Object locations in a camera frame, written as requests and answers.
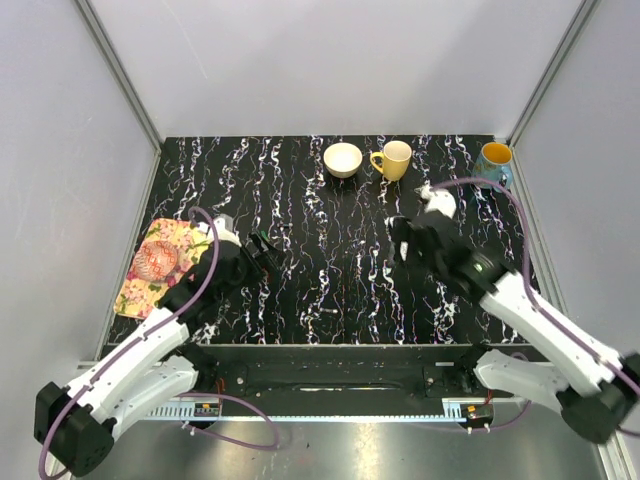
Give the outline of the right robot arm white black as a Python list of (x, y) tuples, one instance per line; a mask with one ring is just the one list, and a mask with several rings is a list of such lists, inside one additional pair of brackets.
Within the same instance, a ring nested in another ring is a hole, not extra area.
[(457, 235), (438, 211), (386, 227), (396, 265), (430, 274), (523, 336), (546, 360), (538, 365), (495, 348), (474, 346), (462, 359), (466, 376), (489, 390), (522, 397), (558, 413), (581, 438), (605, 444), (639, 402), (639, 357), (620, 355), (529, 292), (523, 275), (500, 255)]

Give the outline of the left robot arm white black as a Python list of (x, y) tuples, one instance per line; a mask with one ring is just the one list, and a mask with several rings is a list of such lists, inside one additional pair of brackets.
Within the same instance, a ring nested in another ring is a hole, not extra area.
[(191, 338), (232, 293), (280, 274), (284, 253), (262, 235), (250, 239), (247, 248), (233, 234), (216, 237), (117, 348), (67, 385), (50, 382), (38, 392), (41, 478), (51, 476), (49, 458), (76, 477), (92, 472), (126, 430), (173, 397), (244, 395), (247, 365), (219, 360)]

